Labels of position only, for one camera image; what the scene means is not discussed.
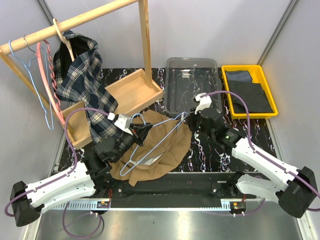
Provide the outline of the tan brown garment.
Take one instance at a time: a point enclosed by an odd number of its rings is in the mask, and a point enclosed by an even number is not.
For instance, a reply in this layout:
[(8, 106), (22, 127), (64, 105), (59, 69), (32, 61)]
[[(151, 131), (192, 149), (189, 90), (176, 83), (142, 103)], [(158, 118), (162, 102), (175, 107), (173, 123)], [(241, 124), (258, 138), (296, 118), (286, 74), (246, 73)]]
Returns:
[[(133, 118), (134, 124), (151, 123), (155, 125), (169, 117), (162, 115), (153, 110), (147, 110), (142, 116)], [(175, 125), (180, 121), (170, 120), (164, 124), (153, 127), (148, 132), (143, 146), (139, 146), (136, 150), (132, 160), (139, 161), (146, 153), (148, 153), (159, 141), (161, 141)], [(182, 162), (185, 155), (188, 153), (191, 146), (192, 132), (190, 131), (186, 121), (176, 128), (163, 142), (159, 145), (147, 158), (145, 158), (139, 165), (125, 176), (120, 176), (120, 170), (124, 167), (130, 159), (133, 150), (137, 144), (134, 144), (118, 162), (112, 163), (110, 174), (112, 178), (120, 181), (128, 181), (131, 186), (135, 186), (137, 182), (156, 180), (167, 173), (174, 170)], [(124, 169), (124, 173), (133, 166), (129, 163)]]

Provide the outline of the navy plaid skirt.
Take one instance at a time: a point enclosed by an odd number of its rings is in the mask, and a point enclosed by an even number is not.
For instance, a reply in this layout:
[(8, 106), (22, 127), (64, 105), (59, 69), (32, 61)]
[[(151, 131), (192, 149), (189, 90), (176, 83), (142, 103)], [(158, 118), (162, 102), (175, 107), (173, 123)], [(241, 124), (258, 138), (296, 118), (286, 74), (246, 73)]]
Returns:
[(103, 137), (118, 139), (122, 132), (101, 111), (114, 113), (119, 103), (102, 86), (103, 59), (96, 40), (68, 30), (64, 37), (70, 41), (74, 60), (64, 43), (53, 57), (53, 71), (61, 101), (83, 102), (90, 135), (95, 143)]

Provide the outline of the light wooden hanger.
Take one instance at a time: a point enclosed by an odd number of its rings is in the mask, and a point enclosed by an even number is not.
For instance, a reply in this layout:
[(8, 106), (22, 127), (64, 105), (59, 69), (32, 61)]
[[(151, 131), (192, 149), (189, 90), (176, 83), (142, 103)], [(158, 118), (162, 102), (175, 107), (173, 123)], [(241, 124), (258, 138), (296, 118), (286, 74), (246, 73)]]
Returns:
[(54, 28), (56, 30), (56, 33), (57, 33), (58, 37), (60, 38), (61, 42), (63, 44), (65, 44), (65, 46), (66, 46), (66, 48), (67, 48), (67, 50), (69, 52), (71, 61), (73, 62), (75, 60), (75, 57), (74, 57), (74, 54), (73, 54), (73, 50), (72, 50), (72, 46), (71, 46), (70, 41), (63, 36), (62, 32), (60, 31), (60, 29), (58, 27), (58, 21), (56, 20), (56, 18), (53, 18), (52, 21), (53, 21), (53, 26), (54, 26)]

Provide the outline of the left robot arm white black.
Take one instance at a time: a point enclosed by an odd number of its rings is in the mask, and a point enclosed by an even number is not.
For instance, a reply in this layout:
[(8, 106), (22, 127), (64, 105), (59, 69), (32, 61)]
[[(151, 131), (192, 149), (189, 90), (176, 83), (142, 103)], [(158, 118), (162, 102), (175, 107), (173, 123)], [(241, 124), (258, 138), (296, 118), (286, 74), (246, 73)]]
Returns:
[(103, 198), (108, 193), (104, 176), (134, 144), (143, 145), (153, 125), (131, 123), (129, 131), (118, 139), (103, 137), (83, 160), (53, 176), (26, 184), (18, 181), (12, 186), (9, 204), (17, 227), (33, 223), (42, 214), (58, 205), (79, 198)]

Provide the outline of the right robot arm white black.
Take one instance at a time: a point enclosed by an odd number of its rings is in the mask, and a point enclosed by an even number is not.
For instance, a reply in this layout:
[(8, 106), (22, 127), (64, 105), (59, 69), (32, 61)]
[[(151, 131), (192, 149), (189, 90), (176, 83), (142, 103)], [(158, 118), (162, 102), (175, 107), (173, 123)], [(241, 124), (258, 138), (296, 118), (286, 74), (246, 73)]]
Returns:
[(237, 172), (227, 182), (232, 198), (254, 195), (277, 203), (287, 214), (300, 219), (319, 195), (315, 173), (308, 167), (289, 165), (254, 145), (237, 129), (227, 127), (223, 117), (212, 108), (192, 108), (187, 117), (191, 131), (209, 139), (213, 146), (229, 156), (241, 160), (262, 173), (256, 178)]

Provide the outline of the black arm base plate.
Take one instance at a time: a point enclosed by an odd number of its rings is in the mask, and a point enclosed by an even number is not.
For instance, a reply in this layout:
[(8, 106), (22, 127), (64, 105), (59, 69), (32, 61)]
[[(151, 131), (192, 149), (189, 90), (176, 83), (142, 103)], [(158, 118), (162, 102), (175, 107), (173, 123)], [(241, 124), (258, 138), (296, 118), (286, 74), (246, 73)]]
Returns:
[(116, 180), (107, 174), (94, 198), (128, 198), (135, 195), (196, 195), (214, 199), (242, 198), (246, 203), (256, 201), (253, 195), (243, 195), (236, 191), (227, 192), (227, 182), (233, 173), (222, 172), (171, 172), (156, 180), (139, 181), (131, 186), (127, 180)]

